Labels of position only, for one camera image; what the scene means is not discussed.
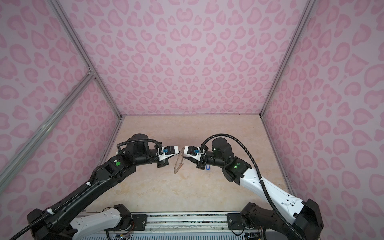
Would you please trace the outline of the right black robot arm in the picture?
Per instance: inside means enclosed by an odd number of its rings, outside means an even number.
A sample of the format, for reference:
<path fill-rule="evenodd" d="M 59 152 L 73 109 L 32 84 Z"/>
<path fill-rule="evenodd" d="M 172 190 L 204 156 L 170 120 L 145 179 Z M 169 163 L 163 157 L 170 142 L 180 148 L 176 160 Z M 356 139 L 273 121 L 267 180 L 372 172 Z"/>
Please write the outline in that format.
<path fill-rule="evenodd" d="M 231 183 L 244 187 L 266 201 L 271 210 L 248 203 L 241 215 L 245 228 L 260 226 L 274 230 L 289 240 L 318 240 L 324 228 L 319 205 L 282 190 L 264 178 L 246 146 L 228 134 L 215 134 L 200 147 L 186 152 L 186 158 L 198 169 L 206 165 L 220 167 Z"/>

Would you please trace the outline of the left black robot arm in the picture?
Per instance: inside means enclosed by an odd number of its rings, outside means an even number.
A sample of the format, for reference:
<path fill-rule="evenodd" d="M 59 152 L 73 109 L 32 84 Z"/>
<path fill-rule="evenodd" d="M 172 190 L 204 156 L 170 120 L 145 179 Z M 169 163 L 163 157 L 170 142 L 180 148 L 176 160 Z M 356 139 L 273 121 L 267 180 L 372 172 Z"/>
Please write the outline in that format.
<path fill-rule="evenodd" d="M 175 146 L 164 147 L 161 142 L 144 134 L 135 134 L 117 144 L 117 150 L 115 156 L 97 166 L 90 178 L 68 196 L 45 210 L 30 212 L 27 215 L 28 226 L 12 239 L 16 240 L 28 231 L 35 239 L 71 239 L 75 235 L 71 221 L 99 196 L 133 174 L 137 166 L 157 164 L 158 168 L 162 168 L 168 165 L 169 158 L 179 153 Z"/>

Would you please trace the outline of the perforated metal ring disc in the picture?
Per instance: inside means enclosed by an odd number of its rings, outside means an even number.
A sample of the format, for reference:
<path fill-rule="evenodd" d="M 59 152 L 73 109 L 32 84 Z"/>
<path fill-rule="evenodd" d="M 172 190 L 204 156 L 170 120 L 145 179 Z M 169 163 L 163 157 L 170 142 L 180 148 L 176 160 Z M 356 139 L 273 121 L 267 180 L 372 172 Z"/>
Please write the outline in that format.
<path fill-rule="evenodd" d="M 183 148 L 180 150 L 180 153 L 178 154 L 178 158 L 177 158 L 176 163 L 175 163 L 175 166 L 174 166 L 174 174 L 177 174 L 178 171 L 183 167 L 184 150 L 185 150 L 185 147 L 183 147 Z"/>

